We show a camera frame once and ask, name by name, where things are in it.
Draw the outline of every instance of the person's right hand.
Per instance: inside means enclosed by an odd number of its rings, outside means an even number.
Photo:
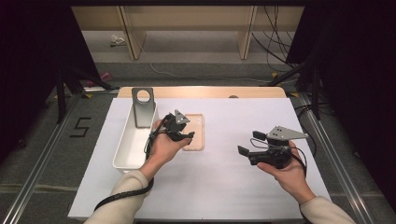
[[[290,141],[290,147],[291,153],[300,158],[296,146],[292,141]],[[288,192],[299,204],[306,203],[316,197],[306,183],[303,167],[297,160],[291,159],[289,166],[281,170],[264,162],[259,162],[257,167],[265,173],[272,175],[279,182],[282,189]]]

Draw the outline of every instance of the person's left hand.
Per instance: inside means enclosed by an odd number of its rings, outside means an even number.
[[[160,123],[161,121],[157,120],[154,127],[157,128]],[[140,172],[150,180],[163,165],[171,161],[177,152],[190,141],[190,138],[185,138],[181,141],[174,142],[166,133],[159,133],[151,146],[151,155],[140,168]]]

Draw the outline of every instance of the gray floor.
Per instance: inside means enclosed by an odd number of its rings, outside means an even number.
[[[109,46],[111,35],[122,37],[121,32],[86,32],[84,35],[98,70],[100,73],[110,72],[113,79],[108,83],[114,86],[257,86],[272,79],[274,69],[268,62],[276,69],[289,69],[273,57],[267,62],[266,53],[254,39],[250,45],[248,59],[240,60],[234,33],[231,32],[150,32],[144,52],[136,61],[130,60],[125,47]],[[268,44],[262,34],[256,36],[265,46]],[[285,42],[290,42],[287,35],[282,34],[281,37]],[[273,44],[271,50],[275,51],[276,55],[282,55],[279,45]],[[288,80],[282,83],[281,87],[287,93],[293,92],[293,83],[293,80]],[[116,96],[116,93],[100,92],[90,95],[91,98],[78,99],[19,223],[80,223],[67,217],[68,209],[84,176],[111,100]],[[295,107],[301,105],[299,97],[291,96],[290,100]],[[48,98],[47,104],[49,107],[43,108],[29,134],[25,136],[27,147],[15,149],[0,166],[1,218],[5,217],[55,128],[57,103],[54,93]],[[374,223],[396,223],[395,213],[364,164],[352,155],[353,146],[332,109],[324,105],[320,111],[321,122],[354,185],[367,204]],[[73,138],[71,135],[83,132],[74,129],[79,118],[90,118],[81,122],[83,126],[89,127],[89,130],[85,137]],[[301,123],[314,134],[306,114],[302,115]],[[332,200],[358,221],[331,168],[323,146],[317,137],[313,136],[318,144],[315,160]],[[308,142],[313,149],[312,140]]]

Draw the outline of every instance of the white tabletop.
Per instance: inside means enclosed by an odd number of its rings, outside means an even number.
[[[203,114],[205,148],[180,150],[155,176],[155,184],[135,219],[157,221],[275,221],[300,219],[297,202],[274,178],[251,166],[237,146],[253,149],[252,131],[275,126],[301,132],[287,98],[156,99],[160,118],[178,109]],[[112,161],[132,99],[116,98],[108,111],[69,217],[85,219],[107,197],[121,173]],[[305,139],[294,140],[307,159],[307,182],[330,199]]]

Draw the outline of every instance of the white sleeve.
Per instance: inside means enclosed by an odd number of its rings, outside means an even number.
[[[138,170],[124,174],[116,183],[110,195],[125,191],[143,189],[148,186],[146,177]],[[147,194],[118,199],[99,207],[87,219],[86,224],[121,224],[133,223],[134,215],[142,206]]]
[[[314,224],[355,223],[343,209],[320,196],[302,204],[300,209],[304,216]]]

